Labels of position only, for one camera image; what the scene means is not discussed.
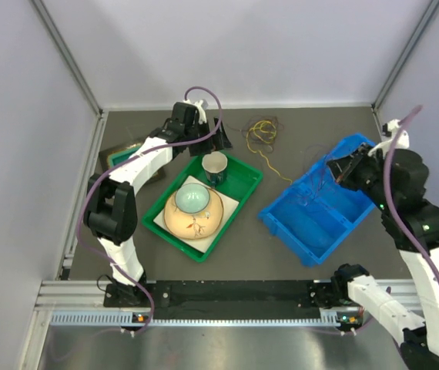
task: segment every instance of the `green tray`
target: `green tray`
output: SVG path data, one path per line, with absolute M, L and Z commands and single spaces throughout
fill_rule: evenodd
M 187 254 L 193 260 L 197 262 L 203 262 L 207 256 L 211 253 L 216 246 L 222 235 L 225 233 L 228 226 L 232 223 L 233 219 L 239 213 L 247 199 L 259 185 L 263 179 L 263 173 L 248 164 L 238 160 L 237 158 L 224 153 L 228 157 L 228 167 L 226 168 L 227 176 L 226 181 L 216 187 L 220 193 L 227 195 L 228 197 L 239 202 L 238 207 L 233 211 L 232 215 L 216 235 L 215 239 L 209 246 L 208 250 L 203 253 L 195 248 L 190 247 L 188 244 L 181 241 L 179 238 L 171 235 L 167 230 L 162 229 L 160 226 L 154 223 L 154 219 L 158 216 L 159 212 L 165 207 L 166 200 L 172 193 L 182 186 L 187 177 L 192 176 L 197 180 L 208 184 L 206 174 L 203 170 L 201 156 L 197 156 L 189 162 L 186 168 L 177 176 L 172 184 L 166 189 L 165 193 L 153 204 L 153 206 L 146 212 L 142 218 L 142 224 L 150 229 L 153 233 L 158 234 L 160 237 L 179 248 L 183 253 Z

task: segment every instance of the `beige plate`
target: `beige plate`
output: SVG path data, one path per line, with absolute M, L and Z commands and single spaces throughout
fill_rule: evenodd
M 176 192 L 168 198 L 163 220 L 171 234 L 182 239 L 202 239 L 214 234 L 223 219 L 223 202 L 216 191 L 208 191 L 209 203 L 197 214 L 186 214 L 176 206 Z

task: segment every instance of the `light blue bowl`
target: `light blue bowl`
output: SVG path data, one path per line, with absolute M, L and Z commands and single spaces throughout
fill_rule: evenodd
M 209 191 L 200 183 L 188 183 L 176 192 L 175 204 L 186 214 L 197 214 L 209 204 Z

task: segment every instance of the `cable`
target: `cable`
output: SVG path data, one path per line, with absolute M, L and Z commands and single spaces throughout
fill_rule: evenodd
M 122 276 L 126 279 L 128 279 L 129 281 L 131 281 L 138 289 L 140 289 L 145 295 L 146 297 L 149 299 L 149 304 L 150 304 L 150 310 L 149 310 L 149 317 L 146 319 L 146 321 L 144 321 L 144 325 L 138 330 L 136 331 L 136 334 L 140 334 L 142 332 L 144 332 L 148 327 L 149 327 L 149 323 L 152 320 L 152 317 L 154 315 L 154 311 L 155 311 L 155 302 L 152 299 L 151 294 L 146 290 L 146 288 L 144 288 L 138 281 L 134 280 L 133 278 L 131 278 L 118 264 L 115 263 L 115 261 L 107 256 L 105 253 L 98 251 L 97 249 L 90 247 L 88 244 L 86 244 L 84 242 L 84 240 L 81 237 L 81 229 L 82 229 L 82 219 L 84 217 L 84 213 L 86 208 L 88 207 L 89 201 L 91 200 L 93 194 L 95 193 L 97 187 L 102 183 L 102 181 L 109 176 L 109 174 L 115 170 L 117 170 L 118 168 L 125 166 L 127 163 L 131 163 L 132 161 L 136 160 L 137 158 L 140 158 L 142 156 L 145 156 L 148 153 L 151 153 L 155 150 L 160 150 L 160 149 L 165 149 L 165 148 L 170 148 L 170 147 L 174 147 L 174 146 L 188 146 L 188 145 L 193 145 L 193 144 L 197 144 L 197 143 L 201 143 L 204 140 L 209 139 L 212 135 L 214 135 L 216 133 L 216 131 L 219 129 L 219 127 L 221 126 L 221 122 L 223 121 L 223 108 L 221 106 L 221 103 L 218 99 L 218 97 L 216 96 L 216 94 L 214 92 L 212 92 L 211 90 L 202 87 L 202 86 L 193 86 L 190 87 L 186 90 L 185 95 L 184 95 L 184 99 L 187 100 L 187 96 L 190 94 L 190 92 L 192 92 L 193 90 L 202 90 L 205 91 L 206 93 L 210 94 L 212 96 L 212 98 L 216 101 L 216 104 L 218 106 L 218 122 L 216 123 L 216 125 L 214 126 L 213 130 L 208 133 L 207 135 L 199 138 L 199 139 L 195 139 L 195 140 L 189 140 L 189 141 L 184 141 L 184 142 L 180 142 L 180 143 L 168 143 L 168 144 L 164 144 L 164 145 L 160 145 L 160 146 L 155 146 L 153 148 L 150 148 L 148 150 L 144 150 L 142 153 L 140 153 L 138 156 L 132 156 L 130 158 L 128 158 L 127 160 L 124 160 L 123 162 L 117 164 L 116 166 L 109 168 L 107 171 L 105 171 L 93 184 L 93 186 L 89 189 L 88 194 L 86 195 L 86 198 L 84 200 L 84 202 L 82 203 L 82 207 L 81 207 L 81 212 L 79 213 L 79 217 L 76 223 L 76 229 L 75 229 L 75 235 L 77 237 L 77 240 L 79 242 L 79 245 L 81 245 L 82 247 L 84 247 L 85 249 L 87 249 L 88 251 L 91 251 L 95 254 L 98 254 L 100 257 L 105 258 L 111 265 L 113 265 L 113 267 L 120 273 L 122 274 Z M 92 335 L 90 338 L 94 338 L 95 336 L 102 334 L 103 332 L 107 332 L 110 331 L 109 329 L 105 329 L 99 333 L 96 333 L 95 335 Z M 74 353 L 74 349 L 72 349 L 67 355 L 62 356 L 63 359 L 68 358 L 72 353 Z
M 103 293 L 106 293 L 106 290 L 105 290 L 105 289 L 102 289 L 102 287 L 99 286 L 99 280 L 100 280 L 101 278 L 103 278 L 103 277 L 109 279 L 109 281 L 112 281 L 112 278 L 111 278 L 109 275 L 107 275 L 107 274 L 101 274 L 101 275 L 99 275 L 98 278 L 96 279 L 96 287 L 97 287 L 100 291 L 102 291 Z
M 258 153 L 262 158 L 265 159 L 267 166 L 276 173 L 281 179 L 286 180 L 290 183 L 290 185 L 293 183 L 293 180 L 289 179 L 288 177 L 283 176 L 280 171 L 278 171 L 276 168 L 271 166 L 271 163 L 269 159 L 264 155 L 262 150 L 253 150 L 250 147 L 250 134 L 254 135 L 256 137 L 256 140 L 258 143 L 264 143 L 266 145 L 273 145 L 274 140 L 276 139 L 277 135 L 277 128 L 274 125 L 274 123 L 271 120 L 268 119 L 262 119 L 260 121 L 257 121 L 254 123 L 252 127 L 250 127 L 247 131 L 247 134 L 245 136 L 245 141 L 247 143 L 247 148 L 252 153 Z
M 308 156 L 310 149 L 319 147 L 318 151 L 315 152 L 313 156 Z M 319 159 L 319 156 L 322 154 L 322 163 L 320 166 L 320 169 L 310 172 L 310 166 L 307 162 L 307 159 L 310 160 L 310 163 L 313 163 L 314 160 L 317 162 Z M 330 176 L 330 172 L 327 168 L 327 162 L 332 159 L 332 155 L 330 153 L 330 148 L 327 145 L 324 144 L 312 144 L 310 145 L 305 151 L 303 155 L 303 173 L 306 174 L 306 181 L 304 182 L 305 185 L 310 190 L 310 194 L 305 195 L 300 192 L 296 192 L 294 194 L 295 202 L 297 204 L 301 204 L 304 207 L 314 205 L 315 207 L 318 207 L 319 210 L 312 210 L 309 211 L 306 210 L 309 214 L 316 214 L 320 212 L 327 212 L 328 210 L 333 209 L 328 202 L 326 203 L 312 203 L 319 197 L 319 192 L 321 192 L 323 189 L 326 190 L 326 192 L 330 191 L 332 193 L 335 193 L 335 189 L 331 187 L 326 187 L 326 184 L 328 184 L 329 181 L 332 180 L 332 177 Z M 325 176 L 329 174 L 330 180 L 325 180 Z
M 437 283 L 439 286 L 439 270 L 437 269 L 437 266 L 435 266 L 435 263 L 432 261 L 426 250 L 423 248 L 417 238 L 414 237 L 414 235 L 407 229 L 406 225 L 399 217 L 396 206 L 394 205 L 394 200 L 392 198 L 392 192 L 390 190 L 390 168 L 392 165 L 392 159 L 394 158 L 397 141 L 399 140 L 402 132 L 409 127 L 413 118 L 421 111 L 422 108 L 423 106 L 415 106 L 413 110 L 411 110 L 411 112 L 400 121 L 400 128 L 397 131 L 396 136 L 390 143 L 389 151 L 387 152 L 386 160 L 384 162 L 384 194 L 386 197 L 387 206 L 389 207 L 390 214 L 394 218 L 394 221 L 396 221 L 397 226 L 403 231 L 404 235 L 406 235 L 406 237 L 410 240 L 414 247 L 417 248 L 417 250 L 427 262 L 428 266 L 430 266 L 430 269 L 437 279 Z
M 261 116 L 261 115 L 253 116 L 249 119 L 249 121 L 241 129 L 237 129 L 236 127 L 232 127 L 228 123 L 224 123 L 224 125 L 233 131 L 237 131 L 237 132 L 241 133 L 243 138 L 245 139 L 245 136 L 247 135 L 247 132 L 249 131 L 249 129 L 254 124 L 256 124 L 258 121 L 263 121 L 263 120 L 271 121 L 273 123 L 274 127 L 276 128 L 276 131 L 283 131 L 284 130 L 284 125 L 278 120 L 278 117 L 276 117 L 276 116 Z M 274 147 L 272 145 L 265 144 L 263 141 L 258 140 L 256 137 L 252 137 L 251 140 L 252 140 L 251 141 L 252 143 L 267 145 L 271 149 L 271 152 L 274 150 Z

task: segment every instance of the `yellow string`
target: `yellow string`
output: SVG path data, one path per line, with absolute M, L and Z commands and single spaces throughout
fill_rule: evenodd
M 270 134 L 270 136 L 268 136 L 267 138 L 266 137 L 262 137 L 261 135 L 259 135 L 258 131 L 261 132 L 261 133 Z M 257 139 L 259 139 L 260 141 L 262 141 L 266 145 L 272 145 L 272 144 L 274 144 L 274 140 L 276 139 L 276 135 L 277 135 L 277 128 L 276 128 L 276 126 L 274 126 L 273 122 L 269 121 L 267 119 L 262 119 L 262 120 L 256 122 L 252 127 L 250 127 L 249 131 L 247 131 L 247 135 L 245 136 L 245 139 L 246 139 L 246 142 L 247 142 L 247 148 L 249 148 L 249 150 L 252 153 L 258 153 L 262 158 L 264 158 L 266 160 L 267 166 L 273 172 L 275 172 L 283 180 L 289 181 L 290 184 L 292 184 L 293 180 L 289 179 L 288 177 L 283 176 L 280 173 L 280 171 L 278 171 L 276 168 L 271 166 L 271 163 L 269 162 L 269 159 L 264 155 L 264 153 L 261 150 L 253 150 L 250 147 L 249 135 L 251 133 L 253 135 L 255 135 L 257 137 Z

